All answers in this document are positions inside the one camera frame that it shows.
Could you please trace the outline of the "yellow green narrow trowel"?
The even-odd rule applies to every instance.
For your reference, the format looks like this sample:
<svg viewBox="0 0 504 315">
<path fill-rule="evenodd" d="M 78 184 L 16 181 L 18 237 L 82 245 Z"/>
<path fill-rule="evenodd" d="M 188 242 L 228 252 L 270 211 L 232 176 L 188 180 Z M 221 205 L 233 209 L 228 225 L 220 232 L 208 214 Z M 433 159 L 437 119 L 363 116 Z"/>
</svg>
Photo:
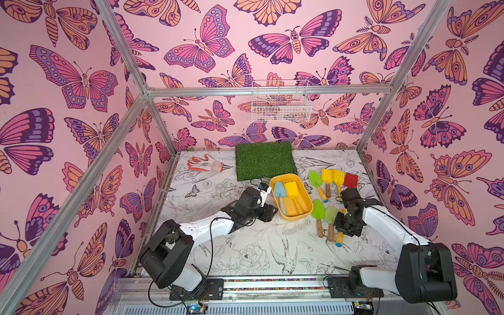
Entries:
<svg viewBox="0 0 504 315">
<path fill-rule="evenodd" d="M 340 210 L 338 210 L 334 206 L 329 206 L 325 210 L 325 221 L 329 224 L 328 227 L 328 241 L 329 242 L 334 242 L 335 241 L 335 227 L 334 227 L 334 222 L 336 219 L 337 214 L 340 213 Z"/>
</svg>

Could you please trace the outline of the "light blue shovel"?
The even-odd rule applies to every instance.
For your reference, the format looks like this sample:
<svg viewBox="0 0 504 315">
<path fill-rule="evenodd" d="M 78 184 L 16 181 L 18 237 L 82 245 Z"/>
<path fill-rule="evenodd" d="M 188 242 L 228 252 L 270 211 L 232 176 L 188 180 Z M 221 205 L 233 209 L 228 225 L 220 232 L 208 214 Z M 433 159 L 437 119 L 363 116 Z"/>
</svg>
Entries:
<svg viewBox="0 0 504 315">
<path fill-rule="evenodd" d="M 287 211 L 286 211 L 286 206 L 285 206 L 285 203 L 284 203 L 284 198 L 287 196 L 287 192 L 286 192 L 286 189 L 283 185 L 282 182 L 277 182 L 275 185 L 274 185 L 274 195 L 275 197 L 278 199 L 279 201 L 279 204 L 280 204 L 280 209 L 281 209 L 281 212 L 284 216 L 287 215 Z"/>
</svg>

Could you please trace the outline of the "yellow plastic storage box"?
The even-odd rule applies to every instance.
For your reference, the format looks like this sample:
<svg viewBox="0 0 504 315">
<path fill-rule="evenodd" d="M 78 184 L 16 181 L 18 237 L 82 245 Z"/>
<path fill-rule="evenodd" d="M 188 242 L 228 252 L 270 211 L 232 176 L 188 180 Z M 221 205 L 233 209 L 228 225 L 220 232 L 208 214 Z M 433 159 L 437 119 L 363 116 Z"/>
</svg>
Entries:
<svg viewBox="0 0 504 315">
<path fill-rule="evenodd" d="M 313 203 L 302 180 L 293 173 L 278 175 L 270 180 L 274 201 L 280 216 L 287 222 L 308 217 L 313 211 Z"/>
</svg>

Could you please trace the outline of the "green trowel wooden handle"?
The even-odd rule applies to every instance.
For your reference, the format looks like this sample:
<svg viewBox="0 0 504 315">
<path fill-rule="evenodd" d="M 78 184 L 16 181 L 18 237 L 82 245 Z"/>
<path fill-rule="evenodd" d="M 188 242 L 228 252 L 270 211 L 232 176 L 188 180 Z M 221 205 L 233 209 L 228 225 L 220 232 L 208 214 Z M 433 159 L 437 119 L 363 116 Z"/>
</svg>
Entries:
<svg viewBox="0 0 504 315">
<path fill-rule="evenodd" d="M 315 199 L 313 202 L 312 217 L 316 220 L 317 234 L 319 238 L 324 237 L 324 230 L 322 226 L 322 220 L 325 219 L 325 208 L 321 200 Z"/>
</svg>

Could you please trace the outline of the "red shovel wooden handle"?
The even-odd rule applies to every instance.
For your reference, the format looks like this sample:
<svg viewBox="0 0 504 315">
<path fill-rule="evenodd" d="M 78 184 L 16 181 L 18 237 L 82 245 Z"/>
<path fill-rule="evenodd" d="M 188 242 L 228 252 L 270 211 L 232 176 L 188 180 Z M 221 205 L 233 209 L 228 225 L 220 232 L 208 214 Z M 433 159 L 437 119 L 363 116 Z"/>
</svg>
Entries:
<svg viewBox="0 0 504 315">
<path fill-rule="evenodd" d="M 346 188 L 357 188 L 358 180 L 359 180 L 358 175 L 346 173 L 343 181 L 343 186 Z"/>
</svg>

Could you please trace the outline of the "yellow shovel wooden handle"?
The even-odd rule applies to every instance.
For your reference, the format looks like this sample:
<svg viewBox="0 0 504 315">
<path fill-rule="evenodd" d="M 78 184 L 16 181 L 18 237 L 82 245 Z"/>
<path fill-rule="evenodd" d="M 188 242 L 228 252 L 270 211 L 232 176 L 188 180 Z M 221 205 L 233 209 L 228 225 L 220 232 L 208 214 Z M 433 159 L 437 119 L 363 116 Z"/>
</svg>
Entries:
<svg viewBox="0 0 504 315">
<path fill-rule="evenodd" d="M 333 183 L 333 171 L 331 169 L 322 169 L 322 181 L 325 184 L 325 192 L 327 198 L 331 198 L 332 196 L 332 191 L 331 191 L 331 184 Z"/>
</svg>

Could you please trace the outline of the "green shovel yellow handle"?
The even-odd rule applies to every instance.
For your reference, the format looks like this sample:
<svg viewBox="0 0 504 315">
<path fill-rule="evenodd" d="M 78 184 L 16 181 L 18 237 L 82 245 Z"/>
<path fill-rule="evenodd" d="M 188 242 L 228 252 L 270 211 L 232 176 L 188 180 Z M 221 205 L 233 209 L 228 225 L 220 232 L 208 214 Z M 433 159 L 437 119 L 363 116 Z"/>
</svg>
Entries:
<svg viewBox="0 0 504 315">
<path fill-rule="evenodd" d="M 309 180 L 310 184 L 318 190 L 318 193 L 322 199 L 322 202 L 328 203 L 329 202 L 328 197 L 326 196 L 326 194 L 322 190 L 323 181 L 322 181 L 321 176 L 319 174 L 317 174 L 317 172 L 315 172 L 315 171 L 310 171 L 308 174 L 308 180 Z"/>
</svg>

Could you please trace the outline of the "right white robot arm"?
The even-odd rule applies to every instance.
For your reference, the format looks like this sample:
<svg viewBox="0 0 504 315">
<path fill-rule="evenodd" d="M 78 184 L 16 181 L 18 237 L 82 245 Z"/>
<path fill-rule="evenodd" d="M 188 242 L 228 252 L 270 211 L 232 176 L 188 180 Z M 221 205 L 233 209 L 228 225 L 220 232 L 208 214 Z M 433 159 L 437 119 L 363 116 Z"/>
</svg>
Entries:
<svg viewBox="0 0 504 315">
<path fill-rule="evenodd" d="M 451 251 L 433 243 L 393 217 L 383 206 L 355 206 L 338 213 L 335 229 L 347 236 L 360 236 L 364 227 L 378 232 L 399 254 L 395 269 L 352 266 L 343 279 L 353 297 L 381 290 L 399 295 L 410 304 L 454 301 L 458 298 Z"/>
</svg>

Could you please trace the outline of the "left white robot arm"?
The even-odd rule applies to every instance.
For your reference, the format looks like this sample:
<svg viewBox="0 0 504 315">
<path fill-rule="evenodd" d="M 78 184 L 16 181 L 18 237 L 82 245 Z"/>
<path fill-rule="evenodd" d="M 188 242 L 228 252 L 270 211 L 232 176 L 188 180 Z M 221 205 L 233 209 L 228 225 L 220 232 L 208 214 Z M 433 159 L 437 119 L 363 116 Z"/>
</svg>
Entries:
<svg viewBox="0 0 504 315">
<path fill-rule="evenodd" d="M 256 220 L 270 222 L 278 209 L 266 199 L 272 189 L 267 184 L 246 188 L 240 198 L 215 215 L 192 223 L 170 219 L 161 224 L 140 250 L 139 262 L 158 288 L 175 285 L 186 291 L 198 290 L 207 276 L 188 259 L 192 250 L 220 236 L 250 227 Z"/>
</svg>

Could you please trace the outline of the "green artificial grass mat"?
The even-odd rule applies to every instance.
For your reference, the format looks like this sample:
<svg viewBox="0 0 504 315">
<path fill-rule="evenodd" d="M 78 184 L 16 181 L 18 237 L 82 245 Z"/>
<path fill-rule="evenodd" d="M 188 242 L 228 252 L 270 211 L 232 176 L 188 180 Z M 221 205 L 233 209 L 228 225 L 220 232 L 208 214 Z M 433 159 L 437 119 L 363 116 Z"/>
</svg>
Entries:
<svg viewBox="0 0 504 315">
<path fill-rule="evenodd" d="M 290 143 L 239 144 L 235 148 L 238 181 L 298 174 Z"/>
</svg>

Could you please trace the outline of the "red white gardening glove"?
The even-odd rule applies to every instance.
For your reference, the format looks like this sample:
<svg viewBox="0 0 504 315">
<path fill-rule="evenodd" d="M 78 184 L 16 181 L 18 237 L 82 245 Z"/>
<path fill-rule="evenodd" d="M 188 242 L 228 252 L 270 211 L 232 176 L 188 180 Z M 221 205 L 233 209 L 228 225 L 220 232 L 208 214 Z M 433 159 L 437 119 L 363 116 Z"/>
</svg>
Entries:
<svg viewBox="0 0 504 315">
<path fill-rule="evenodd" d="M 191 171 L 217 173 L 222 173 L 223 171 L 232 168 L 232 166 L 216 160 L 209 154 L 205 154 L 203 157 L 192 157 L 188 160 L 187 166 Z"/>
</svg>

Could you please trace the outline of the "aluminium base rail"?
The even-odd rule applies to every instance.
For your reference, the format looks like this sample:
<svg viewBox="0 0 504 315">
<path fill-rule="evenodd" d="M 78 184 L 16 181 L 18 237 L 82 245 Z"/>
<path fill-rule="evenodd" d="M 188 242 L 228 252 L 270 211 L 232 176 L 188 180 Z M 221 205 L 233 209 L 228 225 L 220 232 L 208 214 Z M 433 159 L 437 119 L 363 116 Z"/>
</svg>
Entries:
<svg viewBox="0 0 504 315">
<path fill-rule="evenodd" d="M 107 314 L 449 314 L 444 303 L 409 304 L 396 294 L 351 294 L 343 276 L 218 276 L 179 302 L 148 278 L 118 282 Z"/>
</svg>

